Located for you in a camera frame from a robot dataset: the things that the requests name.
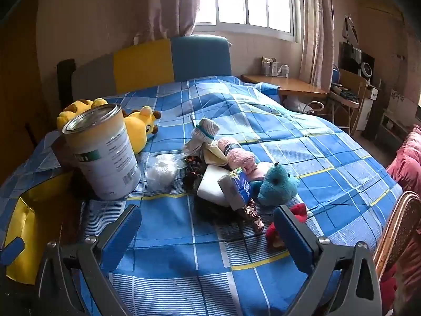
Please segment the pink curtain right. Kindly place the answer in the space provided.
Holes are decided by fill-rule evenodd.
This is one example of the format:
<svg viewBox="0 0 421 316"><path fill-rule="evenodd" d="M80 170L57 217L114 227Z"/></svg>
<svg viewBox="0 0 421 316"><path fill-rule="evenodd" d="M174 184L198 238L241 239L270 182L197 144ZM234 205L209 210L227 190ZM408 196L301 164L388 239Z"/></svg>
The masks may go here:
<svg viewBox="0 0 421 316"><path fill-rule="evenodd" d="M334 63L334 19L331 0L303 0L300 80L330 90Z"/></svg>

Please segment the white socks teal band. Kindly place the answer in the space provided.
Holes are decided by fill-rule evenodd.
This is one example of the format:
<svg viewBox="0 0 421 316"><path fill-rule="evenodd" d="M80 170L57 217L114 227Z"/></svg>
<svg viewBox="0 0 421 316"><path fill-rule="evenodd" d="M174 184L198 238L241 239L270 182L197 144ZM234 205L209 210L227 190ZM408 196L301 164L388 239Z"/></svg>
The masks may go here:
<svg viewBox="0 0 421 316"><path fill-rule="evenodd" d="M183 146L186 156L194 156L205 144L212 144L219 126L209 118L202 118L191 132L191 139Z"/></svg>

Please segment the red sock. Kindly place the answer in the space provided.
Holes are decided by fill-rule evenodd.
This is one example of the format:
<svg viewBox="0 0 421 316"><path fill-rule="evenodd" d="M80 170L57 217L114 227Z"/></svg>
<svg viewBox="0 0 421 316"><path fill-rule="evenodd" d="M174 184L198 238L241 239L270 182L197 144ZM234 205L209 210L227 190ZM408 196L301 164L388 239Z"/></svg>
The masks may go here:
<svg viewBox="0 0 421 316"><path fill-rule="evenodd" d="M307 220L307 207L304 203L289 207L289 211L299 224L305 224ZM265 233L265 239L272 248L289 248L294 240L301 240L300 234L294 222L284 214L276 214L274 221Z"/></svg>

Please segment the wooden desk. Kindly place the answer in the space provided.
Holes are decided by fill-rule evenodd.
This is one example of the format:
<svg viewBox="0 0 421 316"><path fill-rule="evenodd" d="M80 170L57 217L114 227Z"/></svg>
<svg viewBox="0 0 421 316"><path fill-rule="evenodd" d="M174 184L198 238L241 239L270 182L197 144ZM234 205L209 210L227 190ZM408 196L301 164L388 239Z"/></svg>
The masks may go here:
<svg viewBox="0 0 421 316"><path fill-rule="evenodd" d="M296 96L304 98L320 98L324 100L328 96L328 93L323 91L323 89L310 85L296 78L242 74L240 79L249 83L268 83L277 86L278 95L281 98Z"/></svg>

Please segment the pink curtain left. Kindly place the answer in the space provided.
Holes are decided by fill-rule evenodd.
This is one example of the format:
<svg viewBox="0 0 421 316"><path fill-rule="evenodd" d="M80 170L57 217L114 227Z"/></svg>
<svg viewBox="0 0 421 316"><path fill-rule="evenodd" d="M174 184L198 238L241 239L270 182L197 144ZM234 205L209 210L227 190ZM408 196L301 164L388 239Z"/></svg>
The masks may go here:
<svg viewBox="0 0 421 316"><path fill-rule="evenodd" d="M193 33L200 0L141 0L140 26L133 44Z"/></svg>

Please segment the brown patterned scrunchie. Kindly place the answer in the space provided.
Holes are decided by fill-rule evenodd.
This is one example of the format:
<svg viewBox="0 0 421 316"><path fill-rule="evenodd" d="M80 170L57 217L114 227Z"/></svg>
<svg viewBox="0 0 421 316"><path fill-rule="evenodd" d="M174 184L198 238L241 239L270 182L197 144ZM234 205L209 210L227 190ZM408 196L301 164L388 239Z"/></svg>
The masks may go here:
<svg viewBox="0 0 421 316"><path fill-rule="evenodd" d="M251 225L255 234L258 235L263 233L265 225L257 212L256 203L252 198L245 206L237 209L237 213Z"/></svg>

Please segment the beige sock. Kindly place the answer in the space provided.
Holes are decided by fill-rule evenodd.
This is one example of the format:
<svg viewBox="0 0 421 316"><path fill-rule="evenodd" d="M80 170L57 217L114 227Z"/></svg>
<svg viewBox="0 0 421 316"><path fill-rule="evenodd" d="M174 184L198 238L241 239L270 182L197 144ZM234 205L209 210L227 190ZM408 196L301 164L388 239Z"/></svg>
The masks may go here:
<svg viewBox="0 0 421 316"><path fill-rule="evenodd" d="M213 166L226 166L228 164L228 159L226 155L219 149L216 142L211 144L204 143L202 145L203 159L207 165Z"/></svg>

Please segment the gold metal tray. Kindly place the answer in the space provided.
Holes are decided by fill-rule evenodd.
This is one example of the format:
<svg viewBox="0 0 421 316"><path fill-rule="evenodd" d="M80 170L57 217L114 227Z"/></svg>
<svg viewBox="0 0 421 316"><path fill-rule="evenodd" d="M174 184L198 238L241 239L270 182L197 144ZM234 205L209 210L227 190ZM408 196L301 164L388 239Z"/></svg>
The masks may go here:
<svg viewBox="0 0 421 316"><path fill-rule="evenodd" d="M78 171L50 178L19 196L6 231L5 244L23 240L23 250L6 267L6 277L34 285L47 243L75 243L81 227L82 205L90 187Z"/></svg>

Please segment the pink towel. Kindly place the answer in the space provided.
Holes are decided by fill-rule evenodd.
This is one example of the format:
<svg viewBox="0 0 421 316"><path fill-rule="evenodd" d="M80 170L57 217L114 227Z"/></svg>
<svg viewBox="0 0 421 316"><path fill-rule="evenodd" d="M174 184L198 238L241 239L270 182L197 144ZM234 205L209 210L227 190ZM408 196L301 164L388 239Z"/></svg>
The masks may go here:
<svg viewBox="0 0 421 316"><path fill-rule="evenodd" d="M220 138L218 147L226 156L228 166L232 170L242 168L243 172L248 175L257 168L254 154L244 149L235 138L230 136Z"/></svg>

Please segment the black floral cloth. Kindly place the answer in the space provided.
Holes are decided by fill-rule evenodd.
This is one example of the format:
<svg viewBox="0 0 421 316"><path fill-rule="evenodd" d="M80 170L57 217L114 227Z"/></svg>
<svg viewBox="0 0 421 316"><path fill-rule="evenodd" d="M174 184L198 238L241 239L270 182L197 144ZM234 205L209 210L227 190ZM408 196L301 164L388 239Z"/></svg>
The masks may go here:
<svg viewBox="0 0 421 316"><path fill-rule="evenodd" d="M206 163L200 156L186 156L183 160L183 186L187 192L196 194L207 168Z"/></svg>

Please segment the grey yellow blue headboard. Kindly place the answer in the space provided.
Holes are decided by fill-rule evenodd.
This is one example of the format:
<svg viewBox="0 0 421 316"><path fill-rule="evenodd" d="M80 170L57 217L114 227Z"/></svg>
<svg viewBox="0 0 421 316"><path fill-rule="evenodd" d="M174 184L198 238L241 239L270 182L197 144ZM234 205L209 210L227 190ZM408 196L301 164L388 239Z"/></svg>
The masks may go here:
<svg viewBox="0 0 421 316"><path fill-rule="evenodd" d="M74 59L56 66L62 108L166 83L207 76L230 76L230 42L222 36L193 35L149 41L95 58L80 66Z"/></svg>

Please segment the white sponge block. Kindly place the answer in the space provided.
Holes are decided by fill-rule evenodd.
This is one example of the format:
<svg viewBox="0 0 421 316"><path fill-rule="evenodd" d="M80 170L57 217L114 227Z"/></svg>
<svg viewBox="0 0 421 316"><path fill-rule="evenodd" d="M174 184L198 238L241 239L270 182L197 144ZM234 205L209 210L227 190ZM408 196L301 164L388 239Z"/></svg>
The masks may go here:
<svg viewBox="0 0 421 316"><path fill-rule="evenodd" d="M225 195L218 184L218 180L228 174L225 168L208 165L201 179L196 195L203 200L217 204L222 207L229 207Z"/></svg>

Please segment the white plastic bag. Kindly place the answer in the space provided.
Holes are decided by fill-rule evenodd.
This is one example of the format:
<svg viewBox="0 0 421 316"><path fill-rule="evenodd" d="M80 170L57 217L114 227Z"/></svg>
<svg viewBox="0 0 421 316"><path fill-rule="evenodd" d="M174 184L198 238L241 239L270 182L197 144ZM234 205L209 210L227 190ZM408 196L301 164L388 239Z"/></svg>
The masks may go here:
<svg viewBox="0 0 421 316"><path fill-rule="evenodd" d="M146 181L153 190L164 189L174 181L178 169L178 159L174 155L157 155L145 171Z"/></svg>

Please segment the teal plush bear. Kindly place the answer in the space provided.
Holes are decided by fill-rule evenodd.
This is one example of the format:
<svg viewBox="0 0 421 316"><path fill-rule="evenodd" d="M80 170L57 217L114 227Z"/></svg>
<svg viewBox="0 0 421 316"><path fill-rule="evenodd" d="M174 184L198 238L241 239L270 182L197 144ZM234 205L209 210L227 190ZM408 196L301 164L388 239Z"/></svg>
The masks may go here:
<svg viewBox="0 0 421 316"><path fill-rule="evenodd" d="M274 163L263 180L250 182L250 196L264 206L285 205L298 193L299 180L280 163Z"/></svg>

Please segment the window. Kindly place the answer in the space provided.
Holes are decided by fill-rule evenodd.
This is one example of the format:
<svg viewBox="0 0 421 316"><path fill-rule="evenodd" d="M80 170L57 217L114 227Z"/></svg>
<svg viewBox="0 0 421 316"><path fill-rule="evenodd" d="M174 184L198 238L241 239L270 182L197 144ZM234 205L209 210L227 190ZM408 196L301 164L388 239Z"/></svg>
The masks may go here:
<svg viewBox="0 0 421 316"><path fill-rule="evenodd" d="M300 0L200 0L196 32L246 33L300 41Z"/></svg>

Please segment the white protein powder can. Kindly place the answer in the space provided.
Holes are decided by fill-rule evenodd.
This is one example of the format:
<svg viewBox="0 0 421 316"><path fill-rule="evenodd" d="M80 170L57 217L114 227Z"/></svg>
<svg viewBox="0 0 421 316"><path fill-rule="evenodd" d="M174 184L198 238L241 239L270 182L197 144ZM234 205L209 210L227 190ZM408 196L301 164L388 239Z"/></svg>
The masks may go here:
<svg viewBox="0 0 421 316"><path fill-rule="evenodd" d="M62 134L100 200L121 200L138 185L141 171L120 105L84 111L63 126Z"/></svg>

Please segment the rattan chair back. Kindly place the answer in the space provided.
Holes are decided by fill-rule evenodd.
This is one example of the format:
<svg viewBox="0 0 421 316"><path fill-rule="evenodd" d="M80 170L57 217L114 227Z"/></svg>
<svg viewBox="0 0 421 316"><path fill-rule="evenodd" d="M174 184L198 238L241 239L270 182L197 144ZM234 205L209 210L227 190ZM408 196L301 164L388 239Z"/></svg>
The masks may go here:
<svg viewBox="0 0 421 316"><path fill-rule="evenodd" d="M400 259L419 223L420 197L405 191L393 208L373 254L378 280Z"/></svg>

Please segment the blue plaid bed cover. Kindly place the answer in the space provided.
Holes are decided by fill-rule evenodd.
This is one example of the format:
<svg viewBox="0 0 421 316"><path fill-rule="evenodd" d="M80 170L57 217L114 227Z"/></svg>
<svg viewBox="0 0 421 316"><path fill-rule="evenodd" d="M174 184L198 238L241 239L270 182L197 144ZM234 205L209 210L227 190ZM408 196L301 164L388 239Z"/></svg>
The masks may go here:
<svg viewBox="0 0 421 316"><path fill-rule="evenodd" d="M160 154L181 153L195 125L213 120L218 136L235 138L260 162L280 163L299 180L294 203L304 203L308 226L336 244L364 241L374 249L402 188L385 168L341 129L278 102L273 86L232 76L169 83L108 98L125 111L161 112L158 132L137 161L140 169ZM124 200L92 200L82 233L98 234L128 204L142 224L110 273L133 315L282 315L305 275L284 250L270 248L246 226L216 225L178 175L167 188L141 178Z"/></svg>

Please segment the pink curtain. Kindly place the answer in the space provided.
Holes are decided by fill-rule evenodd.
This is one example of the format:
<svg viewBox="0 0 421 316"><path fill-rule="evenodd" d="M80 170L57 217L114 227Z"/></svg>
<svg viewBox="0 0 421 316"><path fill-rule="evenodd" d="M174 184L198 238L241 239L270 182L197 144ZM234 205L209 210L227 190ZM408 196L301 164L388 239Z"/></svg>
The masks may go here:
<svg viewBox="0 0 421 316"><path fill-rule="evenodd" d="M334 63L334 19L331 0L303 0L300 80L330 90Z"/></svg>
<svg viewBox="0 0 421 316"><path fill-rule="evenodd" d="M193 33L200 0L141 0L140 26L133 44Z"/></svg>

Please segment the wooden chair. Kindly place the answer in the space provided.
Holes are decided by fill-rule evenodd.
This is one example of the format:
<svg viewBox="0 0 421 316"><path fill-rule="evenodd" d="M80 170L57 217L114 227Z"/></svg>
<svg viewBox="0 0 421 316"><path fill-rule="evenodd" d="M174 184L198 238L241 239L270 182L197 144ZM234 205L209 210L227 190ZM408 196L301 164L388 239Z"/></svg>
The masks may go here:
<svg viewBox="0 0 421 316"><path fill-rule="evenodd" d="M339 81L332 82L328 94L328 116L336 127L353 135L361 115L368 81L341 68L338 75Z"/></svg>

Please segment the blue tissue pack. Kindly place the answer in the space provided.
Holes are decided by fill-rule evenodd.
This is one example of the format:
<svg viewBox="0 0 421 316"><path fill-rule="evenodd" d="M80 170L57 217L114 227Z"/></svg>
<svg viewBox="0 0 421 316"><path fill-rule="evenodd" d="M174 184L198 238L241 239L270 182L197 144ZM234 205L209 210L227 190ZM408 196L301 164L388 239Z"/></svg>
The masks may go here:
<svg viewBox="0 0 421 316"><path fill-rule="evenodd" d="M236 168L218 180L218 185L233 210L245 207L250 201L250 184L242 168Z"/></svg>

